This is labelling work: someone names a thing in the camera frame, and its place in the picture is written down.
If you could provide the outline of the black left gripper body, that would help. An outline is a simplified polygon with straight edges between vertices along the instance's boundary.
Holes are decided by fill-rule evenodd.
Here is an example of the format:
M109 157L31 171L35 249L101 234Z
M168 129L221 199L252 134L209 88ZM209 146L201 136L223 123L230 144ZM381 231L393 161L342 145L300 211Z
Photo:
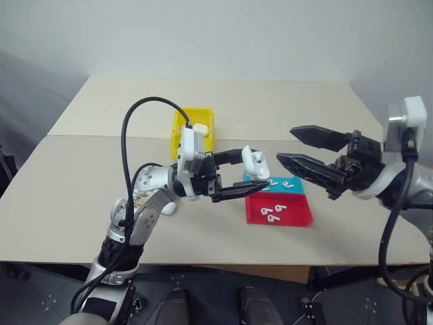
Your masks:
M200 170L193 177L193 191L196 196L208 196L213 203L222 201L221 176L212 152L205 153Z

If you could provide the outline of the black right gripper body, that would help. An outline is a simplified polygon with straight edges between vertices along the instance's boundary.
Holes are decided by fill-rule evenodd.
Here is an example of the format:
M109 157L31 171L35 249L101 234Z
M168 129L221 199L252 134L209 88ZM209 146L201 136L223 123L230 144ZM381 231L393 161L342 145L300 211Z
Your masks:
M332 200L339 198L346 190L358 192L367 189L384 168L381 143L365 137L359 130L344 133L339 149L343 147L346 147L346 154L328 165L344 174L344 179L337 186L326 190Z

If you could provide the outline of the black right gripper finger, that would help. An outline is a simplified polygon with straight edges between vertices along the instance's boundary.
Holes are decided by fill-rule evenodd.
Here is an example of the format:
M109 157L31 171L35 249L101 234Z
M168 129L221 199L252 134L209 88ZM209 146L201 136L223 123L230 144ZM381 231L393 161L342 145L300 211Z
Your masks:
M325 164L305 154L277 153L276 159L292 175L298 176L326 190L348 190L347 174L336 162Z
M341 133L316 125L293 127L290 133L303 144L339 152L350 141L349 133Z

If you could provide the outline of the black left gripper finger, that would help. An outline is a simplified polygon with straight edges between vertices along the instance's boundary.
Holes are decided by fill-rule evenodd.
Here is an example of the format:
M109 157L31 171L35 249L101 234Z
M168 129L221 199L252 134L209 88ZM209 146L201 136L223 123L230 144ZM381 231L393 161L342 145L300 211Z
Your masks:
M211 195L213 203L225 200L244 198L267 187L268 181L249 180L234 183L231 187L217 189Z
M242 149L231 149L223 152L214 153L214 163L216 166L237 165L243 163Z

